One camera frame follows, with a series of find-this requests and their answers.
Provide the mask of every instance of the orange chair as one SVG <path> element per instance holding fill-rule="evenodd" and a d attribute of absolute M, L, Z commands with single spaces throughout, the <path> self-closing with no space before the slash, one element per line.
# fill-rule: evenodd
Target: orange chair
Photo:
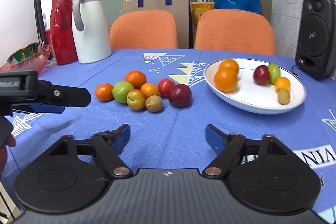
<path fill-rule="evenodd" d="M 165 10 L 123 14 L 113 22 L 110 47 L 178 48 L 175 18 Z"/>
<path fill-rule="evenodd" d="M 195 48 L 276 54 L 273 30 L 267 19 L 233 9 L 214 9 L 204 13 L 197 25 Z"/>

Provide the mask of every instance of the gray gripper base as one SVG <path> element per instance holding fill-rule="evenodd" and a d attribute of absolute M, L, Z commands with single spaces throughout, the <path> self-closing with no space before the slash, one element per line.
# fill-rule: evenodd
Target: gray gripper base
<path fill-rule="evenodd" d="M 67 215 L 26 212 L 15 224 L 322 224 L 315 213 L 271 216 L 244 207 L 197 169 L 140 169 L 95 204 Z"/>

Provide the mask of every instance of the pile of fruit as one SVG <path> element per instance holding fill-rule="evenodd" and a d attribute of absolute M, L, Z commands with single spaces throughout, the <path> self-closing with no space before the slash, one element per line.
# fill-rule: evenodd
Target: pile of fruit
<path fill-rule="evenodd" d="M 223 60 L 214 77 L 216 88 L 222 92 L 233 91 L 238 84 L 238 72 L 239 66 L 235 60 Z"/>
<path fill-rule="evenodd" d="M 278 102 L 282 105 L 289 104 L 291 83 L 288 78 L 281 77 L 279 67 L 270 63 L 268 66 L 261 65 L 254 70 L 253 80 L 258 85 L 272 84 L 278 93 Z"/>
<path fill-rule="evenodd" d="M 115 99 L 121 104 L 127 104 L 134 111 L 146 107 L 150 112 L 162 109 L 162 97 L 168 98 L 170 104 L 176 107 L 188 106 L 192 97 L 187 85 L 175 85 L 169 79 L 162 79 L 156 86 L 148 83 L 146 75 L 137 70 L 130 71 L 124 81 L 117 82 L 114 86 L 109 83 L 98 85 L 94 93 L 102 102 Z"/>

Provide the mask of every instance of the green plum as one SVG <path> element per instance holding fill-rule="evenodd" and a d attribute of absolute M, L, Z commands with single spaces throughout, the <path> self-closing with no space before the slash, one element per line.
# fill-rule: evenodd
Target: green plum
<path fill-rule="evenodd" d="M 275 81 L 281 76 L 280 69 L 279 69 L 278 65 L 276 65 L 274 63 L 270 63 L 267 66 L 267 69 L 268 69 L 268 72 L 269 72 L 269 75 L 270 75 L 270 83 L 272 85 L 274 85 Z"/>
<path fill-rule="evenodd" d="M 127 94 L 131 91 L 134 90 L 134 87 L 132 84 L 129 82 L 121 81 L 116 83 L 113 86 L 112 89 L 112 94 L 114 99 L 121 103 L 121 104 L 126 104 L 127 103 Z"/>

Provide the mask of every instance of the human hand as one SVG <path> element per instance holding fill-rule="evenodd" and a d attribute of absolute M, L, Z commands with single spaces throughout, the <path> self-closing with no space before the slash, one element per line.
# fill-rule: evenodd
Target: human hand
<path fill-rule="evenodd" d="M 5 169 L 5 165 L 7 163 L 7 148 L 6 145 L 10 147 L 14 147 L 16 145 L 16 141 L 12 135 L 9 135 L 5 141 L 5 146 L 0 149 L 0 179 L 3 170 Z"/>

